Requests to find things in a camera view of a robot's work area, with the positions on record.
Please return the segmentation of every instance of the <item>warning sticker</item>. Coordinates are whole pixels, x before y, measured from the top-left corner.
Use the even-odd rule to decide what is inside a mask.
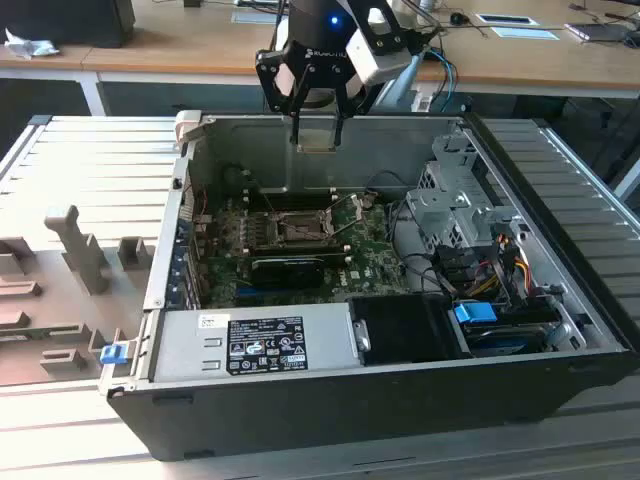
[[[231,375],[308,368],[302,317],[231,320],[227,332]]]

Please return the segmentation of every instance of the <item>blue component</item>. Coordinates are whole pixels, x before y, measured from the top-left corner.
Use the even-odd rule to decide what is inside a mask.
[[[108,365],[115,363],[116,365],[122,365],[127,363],[127,350],[126,345],[106,345],[102,347],[100,352],[100,363]]]
[[[496,322],[498,318],[490,303],[469,302],[453,309],[458,323]]]

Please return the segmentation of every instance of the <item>wooden desk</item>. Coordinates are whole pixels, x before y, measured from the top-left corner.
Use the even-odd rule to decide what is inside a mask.
[[[561,28],[568,22],[589,22],[584,13],[569,10],[565,0],[449,0],[473,17],[474,13],[528,15],[542,26]],[[264,48],[272,27],[232,24],[232,8],[205,4],[182,8],[178,2],[154,4],[136,1],[137,37],[124,49],[93,49],[83,61],[85,69],[154,73],[255,75],[256,50]],[[611,2],[589,2],[593,11],[629,14],[632,7]],[[448,22],[449,11],[440,14]],[[472,18],[481,25],[479,19]],[[499,38],[483,29],[452,29],[444,38],[448,58],[459,70],[459,88],[551,87],[569,89],[640,89],[640,51],[621,45],[581,44],[568,31],[554,31],[560,40]],[[437,82],[442,68],[423,65],[422,82]]]
[[[590,22],[569,10],[569,0],[448,0],[476,25],[475,13],[528,15],[541,27]],[[0,77],[78,81],[93,114],[106,114],[101,82],[258,85],[256,50],[269,43],[271,25],[231,23],[234,7],[214,3],[184,9],[182,2],[134,0],[136,35],[121,49],[63,48],[63,55],[24,61],[0,53]],[[590,0],[592,11],[629,14],[633,7]],[[439,15],[448,22],[451,10]],[[640,50],[607,44],[581,44],[568,31],[559,40],[499,38],[484,28],[451,29],[444,37],[447,57],[459,71],[458,91],[635,98],[640,92]],[[443,77],[425,63],[417,89],[428,97]]]

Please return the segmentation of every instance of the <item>computer case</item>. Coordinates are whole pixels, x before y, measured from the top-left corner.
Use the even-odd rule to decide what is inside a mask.
[[[133,34],[131,0],[0,0],[0,27],[30,40],[122,47]]]
[[[332,116],[305,115],[302,122],[306,142],[330,138]],[[290,144],[290,128],[277,116],[204,115],[175,162],[141,327],[135,345],[122,342],[135,349],[134,360],[124,371],[106,365],[100,382],[109,405],[154,458],[224,457],[540,422],[580,392],[613,385],[638,368],[640,330],[633,318],[640,303],[629,301],[628,282],[618,300],[599,276],[619,271],[603,269],[609,256],[621,252],[616,265],[626,264],[625,249],[635,245],[612,247],[611,227],[600,223],[590,232],[606,231],[608,241],[604,251],[594,250],[594,242],[584,242],[593,233],[582,230],[600,212],[606,212],[600,222],[625,228],[637,220],[613,206],[615,197],[572,160],[550,129],[473,115],[370,115],[347,122],[339,149],[324,143],[323,150],[316,140],[310,154]],[[380,178],[375,172],[381,171],[402,183]],[[570,204],[567,189],[587,185],[597,191]],[[354,192],[367,189],[389,199],[399,192],[415,206],[415,217],[403,210],[391,215],[389,206],[385,221],[375,213],[384,207],[363,203],[366,226],[343,230],[348,248],[334,254],[344,266],[331,266],[324,250],[313,253],[327,259],[327,296],[307,297],[290,284],[280,294],[256,287],[251,275],[263,268],[265,256],[252,245],[286,231],[265,218],[285,218],[285,227],[300,234],[287,238],[317,248],[321,230],[301,209],[323,208],[312,218],[324,224],[329,210],[339,231],[357,219]],[[200,190],[207,193],[196,194]],[[336,197],[344,200],[329,197],[329,207],[320,207],[323,192],[340,192]],[[553,200],[558,192],[562,197]],[[210,210],[196,208],[198,197],[207,198],[202,205]],[[587,205],[594,198],[597,212]],[[616,211],[625,217],[614,217]],[[375,232],[384,239],[387,228],[400,259],[423,261],[422,254],[405,252],[436,251],[429,261],[446,263],[445,275],[454,281],[449,272],[466,262],[468,249],[490,246],[504,222],[536,282],[564,292],[562,302],[548,304],[551,317],[517,310],[512,326],[496,325],[493,333],[475,332],[478,323],[461,327],[440,286],[424,281],[434,263],[405,265],[406,291],[389,293],[397,260],[393,252],[382,255]],[[298,232],[303,224],[304,234]],[[626,230],[621,235],[637,238]],[[253,252],[238,245],[244,239]],[[290,261],[282,257],[291,245],[266,255],[272,267]],[[446,257],[452,250],[464,255]],[[344,253],[351,259],[339,257]],[[198,305],[191,292],[199,278],[206,281],[201,292],[213,288]],[[552,301],[549,292],[545,302]],[[542,348],[533,335],[540,328],[553,332]],[[483,343],[488,339],[491,345]],[[538,345],[535,352],[520,348],[523,342]]]

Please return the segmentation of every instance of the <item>black component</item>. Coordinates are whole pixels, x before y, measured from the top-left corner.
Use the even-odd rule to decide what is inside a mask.
[[[351,319],[366,324],[371,349],[365,365],[464,358],[441,295],[388,295],[349,299]]]
[[[324,284],[324,262],[317,258],[264,259],[251,263],[255,288],[303,290]]]
[[[438,55],[440,55],[441,57],[444,56],[443,53],[442,53],[442,50],[440,48],[431,47],[429,50],[424,52],[424,60],[428,61],[428,62],[440,63],[442,60],[440,60],[440,58],[435,55],[436,53]]]
[[[498,277],[500,285],[502,285],[504,291],[507,293],[510,304],[516,306],[522,304],[522,299],[511,281],[511,275],[513,274],[515,258],[519,251],[518,247],[507,244],[502,255],[500,255],[500,244],[498,243],[494,243],[489,249],[489,261],[491,262],[493,271]]]
[[[331,195],[328,193],[309,194],[272,194],[262,195],[252,192],[249,202],[249,212],[290,212],[299,210],[324,210],[331,205]]]
[[[466,335],[469,349],[476,356],[499,354],[522,355],[544,351],[547,330],[539,325],[530,327],[487,329],[482,333]],[[478,350],[488,350],[479,354]]]
[[[345,257],[344,251],[339,247],[313,248],[309,251],[301,252],[300,250],[291,249],[273,249],[273,250],[256,250],[252,252],[252,258],[260,260],[304,260],[313,258],[322,260],[325,267],[344,267]]]
[[[388,31],[378,34],[369,25],[369,13],[378,9],[388,26]],[[408,48],[413,53],[422,51],[424,45],[437,34],[410,32],[407,35],[398,24],[393,10],[386,0],[290,0],[289,32],[281,51],[260,50],[256,54],[256,72],[264,95],[273,112],[289,115],[293,119],[291,143],[298,143],[300,110],[303,107],[319,108],[336,102],[336,126],[334,146],[342,142],[345,119],[368,113],[384,86],[362,86],[349,98],[347,83],[356,74],[346,52],[347,43],[359,28],[375,55],[385,55]],[[280,67],[285,64],[295,81],[290,92],[283,92],[275,83]],[[330,89],[335,97],[325,96],[315,102],[307,102],[311,89]]]
[[[324,212],[257,213],[247,218],[248,242],[255,250],[322,248],[332,242]]]
[[[585,325],[593,325],[591,317],[589,317],[589,315],[587,315],[586,313],[576,314],[573,320],[576,323],[576,327],[578,327],[578,330],[582,330]]]
[[[444,276],[457,290],[465,291],[475,281],[478,254],[472,248],[436,247],[431,259],[434,270]]]
[[[0,29],[56,44],[122,47],[133,34],[131,0],[0,0]]]
[[[521,23],[523,25],[529,25],[531,23],[531,20],[529,20],[528,17],[514,17],[512,15],[478,15],[478,16],[487,23]]]
[[[533,323],[548,324],[556,323],[562,320],[557,310],[551,308],[544,299],[540,298],[529,298],[527,299],[526,304],[523,304],[515,309],[510,309],[504,312],[497,311],[496,318],[498,320],[494,322],[473,322],[472,324],[468,324],[469,329],[473,330],[477,326],[486,327],[487,325],[518,326]]]
[[[451,14],[451,18],[449,18],[449,22],[451,23],[451,25],[459,27],[461,25],[466,25],[467,23],[470,23],[470,20],[469,20],[469,17],[467,17],[464,13],[453,12]]]

